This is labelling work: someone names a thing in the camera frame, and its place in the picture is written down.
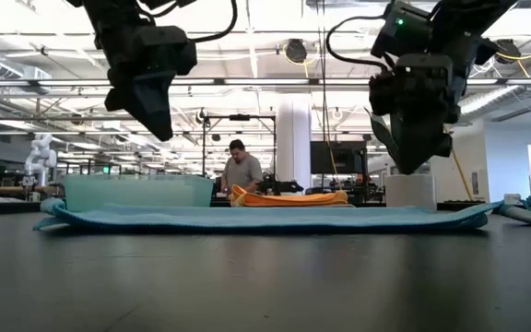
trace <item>white pillar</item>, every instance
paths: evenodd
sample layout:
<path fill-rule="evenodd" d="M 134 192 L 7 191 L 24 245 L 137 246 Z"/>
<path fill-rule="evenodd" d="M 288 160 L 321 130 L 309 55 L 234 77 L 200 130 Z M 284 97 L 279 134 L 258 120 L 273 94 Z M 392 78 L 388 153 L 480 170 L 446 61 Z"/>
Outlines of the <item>white pillar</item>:
<path fill-rule="evenodd" d="M 305 94 L 282 95 L 277 108 L 276 173 L 279 181 L 310 188 L 311 98 Z"/>

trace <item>person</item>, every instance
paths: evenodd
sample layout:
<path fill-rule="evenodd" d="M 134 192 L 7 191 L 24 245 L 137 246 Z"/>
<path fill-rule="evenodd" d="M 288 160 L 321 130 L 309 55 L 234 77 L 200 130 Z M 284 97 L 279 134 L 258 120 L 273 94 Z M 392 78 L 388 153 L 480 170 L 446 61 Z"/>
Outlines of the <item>person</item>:
<path fill-rule="evenodd" d="M 245 145 L 240 139 L 230 142 L 229 152 L 230 158 L 222 173 L 220 190 L 223 193 L 229 193 L 230 189 L 237 184 L 249 193 L 254 192 L 263 178 L 259 160 L 245 151 Z"/>

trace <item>white robot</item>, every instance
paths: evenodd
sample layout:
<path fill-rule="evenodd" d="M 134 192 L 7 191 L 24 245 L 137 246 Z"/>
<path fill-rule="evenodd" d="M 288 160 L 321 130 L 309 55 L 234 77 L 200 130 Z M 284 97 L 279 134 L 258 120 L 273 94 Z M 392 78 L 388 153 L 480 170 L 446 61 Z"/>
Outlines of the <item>white robot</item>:
<path fill-rule="evenodd" d="M 22 186 L 26 197 L 30 197 L 30 193 L 36 185 L 46 186 L 48 169 L 56 166 L 56 152 L 51 150 L 53 136 L 50 134 L 38 134 L 35 138 L 31 143 L 32 150 L 24 164 L 26 172 L 22 180 Z"/>

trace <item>orange towel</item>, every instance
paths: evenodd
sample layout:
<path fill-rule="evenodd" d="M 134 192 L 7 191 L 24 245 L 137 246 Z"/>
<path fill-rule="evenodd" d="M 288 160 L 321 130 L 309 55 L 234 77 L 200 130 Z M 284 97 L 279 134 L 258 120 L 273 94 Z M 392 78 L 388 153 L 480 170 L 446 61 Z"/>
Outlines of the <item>orange towel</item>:
<path fill-rule="evenodd" d="M 308 196 L 260 196 L 247 193 L 238 185 L 232 187 L 230 204 L 234 207 L 325 207 L 346 205 L 348 194 L 338 191 L 331 194 L 317 194 Z"/>

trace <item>workbench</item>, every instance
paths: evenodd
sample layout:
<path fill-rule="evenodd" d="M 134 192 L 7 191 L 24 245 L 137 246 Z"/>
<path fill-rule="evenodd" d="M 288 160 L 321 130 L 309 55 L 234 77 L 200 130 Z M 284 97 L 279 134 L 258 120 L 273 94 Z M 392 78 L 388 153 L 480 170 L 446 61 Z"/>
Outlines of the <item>workbench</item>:
<path fill-rule="evenodd" d="M 37 232 L 0 216 L 0 331 L 531 331 L 531 227 Z"/>

